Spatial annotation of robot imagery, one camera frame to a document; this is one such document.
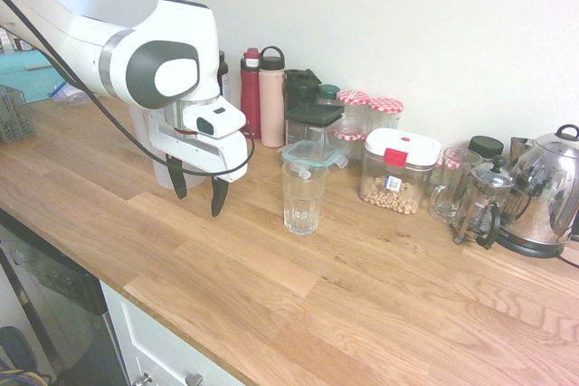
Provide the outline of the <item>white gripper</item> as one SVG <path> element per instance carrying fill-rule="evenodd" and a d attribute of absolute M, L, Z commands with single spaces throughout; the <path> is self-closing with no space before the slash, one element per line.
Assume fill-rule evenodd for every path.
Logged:
<path fill-rule="evenodd" d="M 248 146 L 243 133 L 236 131 L 222 138 L 203 134 L 180 137 L 165 122 L 162 110 L 148 113 L 147 132 L 152 147 L 166 154 L 166 168 L 179 199 L 187 196 L 183 162 L 195 167 L 196 172 L 225 172 L 212 178 L 211 213 L 213 217 L 218 216 L 225 203 L 229 183 L 242 178 L 248 169 Z"/>

